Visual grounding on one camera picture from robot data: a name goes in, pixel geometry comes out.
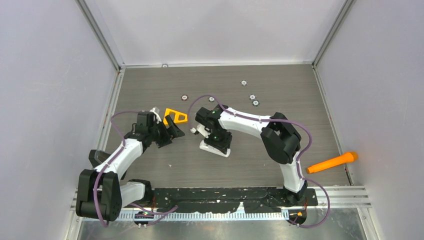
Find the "white remote control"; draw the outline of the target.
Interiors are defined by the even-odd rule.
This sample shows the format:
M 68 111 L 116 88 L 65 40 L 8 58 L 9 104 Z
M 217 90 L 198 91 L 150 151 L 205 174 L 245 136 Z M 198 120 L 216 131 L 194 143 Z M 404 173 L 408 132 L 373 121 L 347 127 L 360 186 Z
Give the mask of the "white remote control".
M 200 142 L 199 148 L 201 150 L 206 151 L 206 152 L 209 152 L 209 153 L 212 153 L 212 154 L 221 156 L 221 157 L 225 157 L 225 158 L 228 158 L 230 156 L 230 154 L 231 154 L 231 149 L 230 148 L 227 149 L 226 153 L 223 153 L 222 151 L 218 150 L 217 148 L 215 148 L 215 147 L 213 147 L 211 145 L 206 144 L 203 140 Z

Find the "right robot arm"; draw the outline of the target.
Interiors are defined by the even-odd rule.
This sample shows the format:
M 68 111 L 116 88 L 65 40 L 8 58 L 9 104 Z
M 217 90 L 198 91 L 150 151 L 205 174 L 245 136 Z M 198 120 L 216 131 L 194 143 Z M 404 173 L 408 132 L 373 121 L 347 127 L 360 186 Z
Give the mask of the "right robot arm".
M 262 140 L 268 156 L 279 164 L 283 175 L 282 201 L 289 206 L 299 205 L 306 197 L 307 181 L 300 170 L 302 137 L 280 112 L 274 115 L 254 115 L 232 107 L 217 105 L 214 109 L 200 108 L 195 115 L 197 125 L 190 131 L 202 135 L 200 149 L 229 157 L 232 131 L 245 133 Z

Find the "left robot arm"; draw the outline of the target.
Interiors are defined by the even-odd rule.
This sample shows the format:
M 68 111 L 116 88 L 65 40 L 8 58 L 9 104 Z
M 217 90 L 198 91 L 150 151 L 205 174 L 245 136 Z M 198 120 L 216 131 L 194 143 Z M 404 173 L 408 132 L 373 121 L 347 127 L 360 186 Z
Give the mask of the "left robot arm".
M 123 207 L 131 204 L 148 207 L 154 201 L 154 191 L 148 180 L 131 179 L 120 185 L 132 163 L 152 143 L 162 148 L 173 139 L 185 136 L 170 116 L 162 120 L 156 108 L 136 114 L 131 130 L 120 134 L 121 143 L 117 149 L 102 163 L 93 169 L 84 169 L 79 175 L 75 212 L 79 217 L 99 220 L 105 228 L 119 217 Z

